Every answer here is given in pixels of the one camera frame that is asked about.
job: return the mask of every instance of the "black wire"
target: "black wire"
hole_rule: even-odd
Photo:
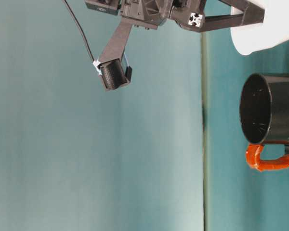
[[[86,38],[86,36],[85,36],[85,33],[83,32],[83,30],[82,30],[82,28],[81,28],[81,25],[79,24],[76,16],[74,15],[74,13],[73,13],[71,7],[69,6],[69,4],[67,3],[67,1],[66,1],[66,0],[62,0],[62,2],[65,4],[66,8],[68,9],[68,12],[70,13],[70,15],[72,16],[74,22],[76,23],[76,26],[78,27],[78,30],[80,31],[81,36],[82,36],[82,39],[83,39],[83,41],[84,41],[84,43],[85,43],[85,46],[86,46],[88,55],[90,56],[90,59],[91,59],[91,61],[92,61],[92,63],[93,63],[93,62],[94,62],[94,57],[93,57],[92,52],[91,52],[91,50],[90,50],[90,46],[89,46],[89,44],[88,44],[87,38]]]

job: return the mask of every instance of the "teal wall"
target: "teal wall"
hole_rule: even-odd
[[[211,2],[208,14],[230,8]],[[289,169],[257,172],[245,161],[247,141],[239,121],[244,82],[255,72],[289,73],[289,42],[240,55],[230,30],[206,33],[205,139],[207,231],[289,231]],[[265,147],[263,159],[283,154],[282,145]]]
[[[119,17],[71,0],[95,56]],[[61,1],[0,1],[0,231],[203,230],[200,35],[133,28],[104,92]]]

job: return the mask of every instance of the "black mug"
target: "black mug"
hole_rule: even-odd
[[[259,171],[289,167],[289,74],[253,74],[240,100],[241,127],[249,146],[246,160]],[[277,160],[262,160],[265,144],[285,145]]]

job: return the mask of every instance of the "orange handle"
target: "orange handle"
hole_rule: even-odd
[[[285,154],[276,160],[262,160],[260,154],[264,146],[249,144],[246,150],[246,161],[251,168],[260,172],[289,168],[289,145],[285,145]]]

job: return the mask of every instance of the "white object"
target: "white object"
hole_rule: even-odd
[[[98,61],[98,60],[94,60],[94,62],[93,62],[92,64],[93,64],[93,66],[95,67],[97,73],[101,76],[101,75],[102,75],[102,71],[101,71],[101,69],[98,67],[98,66],[101,64],[101,62]]]
[[[264,22],[231,28],[237,51],[249,55],[289,40],[289,0],[250,0],[265,9]],[[231,14],[242,13],[232,7]]]

